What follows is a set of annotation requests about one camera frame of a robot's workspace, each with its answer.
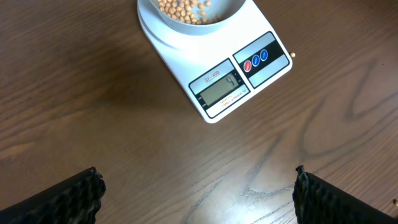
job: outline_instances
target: wooden table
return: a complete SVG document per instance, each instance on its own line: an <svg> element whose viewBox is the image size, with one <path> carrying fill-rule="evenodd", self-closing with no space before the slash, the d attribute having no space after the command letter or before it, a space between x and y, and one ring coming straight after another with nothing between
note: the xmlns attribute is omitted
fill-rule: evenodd
<svg viewBox="0 0 398 224"><path fill-rule="evenodd" d="M295 223L295 168L398 209L398 2L257 0L291 72L205 123L136 1L0 1L0 209L95 166L98 223Z"/></svg>

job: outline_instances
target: control panel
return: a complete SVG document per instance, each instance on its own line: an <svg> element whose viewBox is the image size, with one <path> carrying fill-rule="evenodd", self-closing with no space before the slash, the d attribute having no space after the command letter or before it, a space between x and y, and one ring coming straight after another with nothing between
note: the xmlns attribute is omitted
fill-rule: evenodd
<svg viewBox="0 0 398 224"><path fill-rule="evenodd" d="M236 52L233 57L253 88L257 88L289 65L271 31Z"/></svg>

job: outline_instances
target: button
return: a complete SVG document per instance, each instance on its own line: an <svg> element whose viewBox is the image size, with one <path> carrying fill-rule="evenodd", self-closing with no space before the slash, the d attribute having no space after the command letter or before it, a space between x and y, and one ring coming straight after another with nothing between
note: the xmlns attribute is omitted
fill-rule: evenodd
<svg viewBox="0 0 398 224"><path fill-rule="evenodd" d="M260 53L260 58L261 58L262 61L267 60L267 58L268 58L268 51L267 51L266 49L264 49L264 50L261 51L261 53Z"/></svg>
<svg viewBox="0 0 398 224"><path fill-rule="evenodd" d="M244 62L243 69L245 72L250 72L251 70L251 61L247 60Z"/></svg>
<svg viewBox="0 0 398 224"><path fill-rule="evenodd" d="M254 67L257 67L260 64L260 57L258 55L253 56L251 63Z"/></svg>

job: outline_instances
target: blue button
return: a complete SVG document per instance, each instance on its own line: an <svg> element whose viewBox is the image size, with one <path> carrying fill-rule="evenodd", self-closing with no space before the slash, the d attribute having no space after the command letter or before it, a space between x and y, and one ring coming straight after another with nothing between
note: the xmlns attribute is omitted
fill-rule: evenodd
<svg viewBox="0 0 398 224"><path fill-rule="evenodd" d="M266 49L264 49L264 50L261 51L261 53L260 53L260 58L261 58L262 61L267 60L267 58L268 58L268 51L267 51Z"/></svg>
<svg viewBox="0 0 398 224"><path fill-rule="evenodd" d="M258 55L253 56L251 63L254 67L257 67L260 64L260 57Z"/></svg>

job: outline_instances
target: dried chickpeas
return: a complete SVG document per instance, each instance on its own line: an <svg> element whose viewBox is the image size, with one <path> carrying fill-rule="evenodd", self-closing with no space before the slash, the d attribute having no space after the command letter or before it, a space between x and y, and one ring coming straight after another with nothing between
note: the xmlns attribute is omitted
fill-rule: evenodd
<svg viewBox="0 0 398 224"><path fill-rule="evenodd" d="M172 19L187 24L207 25L221 20L207 19L206 7L211 6L211 0L158 0L159 10Z"/></svg>

